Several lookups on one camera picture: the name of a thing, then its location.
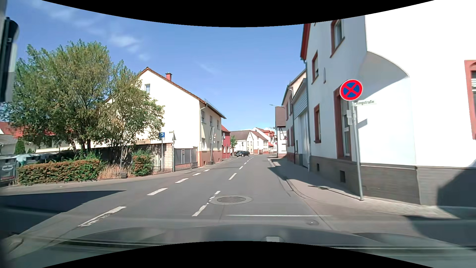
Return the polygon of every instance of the manhole cover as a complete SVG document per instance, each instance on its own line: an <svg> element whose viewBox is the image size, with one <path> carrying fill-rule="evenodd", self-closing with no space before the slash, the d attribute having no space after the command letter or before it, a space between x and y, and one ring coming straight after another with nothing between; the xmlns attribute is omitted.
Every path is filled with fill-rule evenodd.
<svg viewBox="0 0 476 268"><path fill-rule="evenodd" d="M217 199L217 201L221 203L238 203L245 200L246 198L241 196L225 196L225 197L220 197Z"/></svg>
<svg viewBox="0 0 476 268"><path fill-rule="evenodd" d="M217 198L213 198L210 203L215 205L237 205L248 203L253 199L248 196L220 196Z"/></svg>

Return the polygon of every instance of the asphalt road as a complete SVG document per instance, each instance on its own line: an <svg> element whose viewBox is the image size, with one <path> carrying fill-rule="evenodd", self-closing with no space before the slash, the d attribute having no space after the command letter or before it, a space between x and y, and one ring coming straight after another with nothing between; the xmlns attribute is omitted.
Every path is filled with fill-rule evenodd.
<svg viewBox="0 0 476 268"><path fill-rule="evenodd" d="M39 261L42 256L35 251L57 243L57 238L67 240L130 227L273 224L431 237L403 216L304 200L273 168L265 155L258 155L157 179L10 189L0 196L6 205L4 218L8 219L2 229L20 234L23 243L8 257L12 267L53 265L71 257ZM474 223L464 226L473 227ZM94 254L101 253L106 252L97 250Z"/></svg>

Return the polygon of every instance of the green tree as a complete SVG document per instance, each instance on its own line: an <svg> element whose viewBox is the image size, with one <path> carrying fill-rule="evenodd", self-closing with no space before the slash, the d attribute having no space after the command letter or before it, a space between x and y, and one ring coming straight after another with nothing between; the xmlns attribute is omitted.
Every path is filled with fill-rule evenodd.
<svg viewBox="0 0 476 268"><path fill-rule="evenodd" d="M237 139L235 136L230 137L230 146L233 148L233 152L235 152L235 146L238 144Z"/></svg>
<svg viewBox="0 0 476 268"><path fill-rule="evenodd" d="M163 127L163 106L141 90L141 81L98 42L59 46L54 51L27 47L19 59L13 101L3 118L21 128L36 145L61 141L75 152L91 142L134 144L137 134L155 139Z"/></svg>
<svg viewBox="0 0 476 268"><path fill-rule="evenodd" d="M22 155L25 153L25 143L22 140L17 140L17 144L15 145L15 153L16 155Z"/></svg>

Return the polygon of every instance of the parked car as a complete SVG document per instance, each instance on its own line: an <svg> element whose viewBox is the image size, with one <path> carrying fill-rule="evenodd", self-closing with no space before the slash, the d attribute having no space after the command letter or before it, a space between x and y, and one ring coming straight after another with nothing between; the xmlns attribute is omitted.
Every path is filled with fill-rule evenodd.
<svg viewBox="0 0 476 268"><path fill-rule="evenodd" d="M249 152L248 151L240 151L239 153L237 153L237 156L240 157L240 156L249 156Z"/></svg>

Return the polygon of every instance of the sky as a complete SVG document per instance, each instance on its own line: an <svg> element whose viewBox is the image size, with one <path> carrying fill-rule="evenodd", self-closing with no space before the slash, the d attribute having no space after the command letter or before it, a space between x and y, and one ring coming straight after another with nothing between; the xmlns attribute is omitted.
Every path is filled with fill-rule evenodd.
<svg viewBox="0 0 476 268"><path fill-rule="evenodd" d="M274 126L274 107L305 69L299 53L303 25L225 28L141 21L41 0L10 0L6 15L20 27L18 58L26 47L50 51L69 41L98 41L114 62L146 67L202 99L230 131Z"/></svg>

